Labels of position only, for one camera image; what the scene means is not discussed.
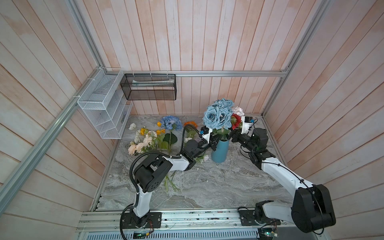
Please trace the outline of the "teal ceramic vase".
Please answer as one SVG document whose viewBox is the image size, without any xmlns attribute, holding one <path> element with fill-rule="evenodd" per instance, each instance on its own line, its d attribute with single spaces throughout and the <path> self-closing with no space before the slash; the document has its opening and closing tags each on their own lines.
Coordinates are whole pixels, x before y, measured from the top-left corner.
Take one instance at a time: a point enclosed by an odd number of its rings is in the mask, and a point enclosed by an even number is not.
<svg viewBox="0 0 384 240">
<path fill-rule="evenodd" d="M 213 151 L 211 154 L 212 160 L 215 163 L 221 164 L 226 160 L 228 150 L 229 150 L 229 143 L 230 142 L 228 140 L 227 141 L 220 140 L 218 142 L 216 150 Z"/>
</svg>

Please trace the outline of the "dusty blue rose bunch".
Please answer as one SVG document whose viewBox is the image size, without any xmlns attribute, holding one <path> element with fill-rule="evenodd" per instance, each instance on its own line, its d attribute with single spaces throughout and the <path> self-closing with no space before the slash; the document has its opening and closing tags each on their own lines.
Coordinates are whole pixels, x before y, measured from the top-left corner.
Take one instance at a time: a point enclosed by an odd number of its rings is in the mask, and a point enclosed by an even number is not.
<svg viewBox="0 0 384 240">
<path fill-rule="evenodd" d="M 233 106 L 234 102 L 232 100 L 216 100 L 204 112 L 204 126 L 213 129 L 213 135 L 221 135 L 222 141 L 229 140 L 232 129 L 231 116 L 233 114 Z"/>
</svg>

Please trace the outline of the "lilac white flower bunch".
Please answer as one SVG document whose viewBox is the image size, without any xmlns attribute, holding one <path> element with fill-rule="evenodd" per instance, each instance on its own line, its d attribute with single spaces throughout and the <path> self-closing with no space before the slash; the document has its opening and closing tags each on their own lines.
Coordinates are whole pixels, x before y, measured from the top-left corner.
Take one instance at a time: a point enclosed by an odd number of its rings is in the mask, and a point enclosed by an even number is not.
<svg viewBox="0 0 384 240">
<path fill-rule="evenodd" d="M 242 116 L 245 115 L 243 109 L 240 108 L 240 107 L 234 107 L 234 108 L 232 108 L 232 112 L 233 112 L 233 114 L 235 114 L 235 115 L 237 115 L 237 116 L 239 116 L 239 117 L 242 117 Z"/>
</svg>

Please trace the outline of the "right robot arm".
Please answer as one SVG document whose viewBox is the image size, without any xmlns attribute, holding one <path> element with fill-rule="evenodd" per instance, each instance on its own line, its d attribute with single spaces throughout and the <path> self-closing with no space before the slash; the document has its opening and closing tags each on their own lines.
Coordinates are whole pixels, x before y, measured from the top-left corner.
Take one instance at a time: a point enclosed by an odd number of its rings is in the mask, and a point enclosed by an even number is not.
<svg viewBox="0 0 384 240">
<path fill-rule="evenodd" d="M 295 224 L 304 233 L 323 230 L 336 224 L 327 187 L 314 185 L 301 178 L 270 153 L 266 148 L 269 138 L 265 129 L 255 128 L 250 136 L 235 129 L 230 133 L 230 139 L 233 143 L 240 143 L 246 148 L 251 162 L 274 178 L 293 196 L 290 205 L 274 201 L 257 203 L 255 218 L 258 223 L 280 220 Z"/>
</svg>

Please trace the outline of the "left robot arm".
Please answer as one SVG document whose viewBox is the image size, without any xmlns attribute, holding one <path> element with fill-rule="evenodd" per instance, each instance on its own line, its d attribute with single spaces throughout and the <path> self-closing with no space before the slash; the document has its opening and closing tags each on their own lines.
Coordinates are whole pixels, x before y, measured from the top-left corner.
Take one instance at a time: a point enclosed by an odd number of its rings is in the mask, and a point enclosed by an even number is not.
<svg viewBox="0 0 384 240">
<path fill-rule="evenodd" d="M 188 171 L 196 164 L 196 158 L 207 149 L 215 150 L 219 137 L 200 142 L 189 140 L 177 156 L 152 151 L 139 155 L 130 167 L 130 179 L 136 189 L 133 213 L 141 220 L 150 212 L 152 192 L 160 185 L 168 172 Z"/>
</svg>

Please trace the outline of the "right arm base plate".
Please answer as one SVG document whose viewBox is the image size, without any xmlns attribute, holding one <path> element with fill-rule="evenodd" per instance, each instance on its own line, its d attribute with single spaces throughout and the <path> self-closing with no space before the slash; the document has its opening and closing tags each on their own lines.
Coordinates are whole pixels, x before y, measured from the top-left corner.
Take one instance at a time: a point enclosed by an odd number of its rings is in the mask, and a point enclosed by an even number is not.
<svg viewBox="0 0 384 240">
<path fill-rule="evenodd" d="M 280 220 L 269 219 L 265 216 L 260 216 L 255 210 L 249 210 L 245 207 L 239 207 L 238 213 L 242 226 L 278 226 L 282 222 Z"/>
</svg>

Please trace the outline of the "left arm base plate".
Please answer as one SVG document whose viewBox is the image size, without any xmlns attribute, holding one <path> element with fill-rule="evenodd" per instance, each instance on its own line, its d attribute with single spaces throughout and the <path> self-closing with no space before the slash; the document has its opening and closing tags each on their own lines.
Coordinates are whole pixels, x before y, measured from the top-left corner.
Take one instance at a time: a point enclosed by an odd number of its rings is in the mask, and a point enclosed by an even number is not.
<svg viewBox="0 0 384 240">
<path fill-rule="evenodd" d="M 149 212 L 139 218 L 133 211 L 122 214 L 120 220 L 120 228 L 124 229 L 140 229 L 140 228 L 160 228 L 162 221 L 161 212 Z"/>
</svg>

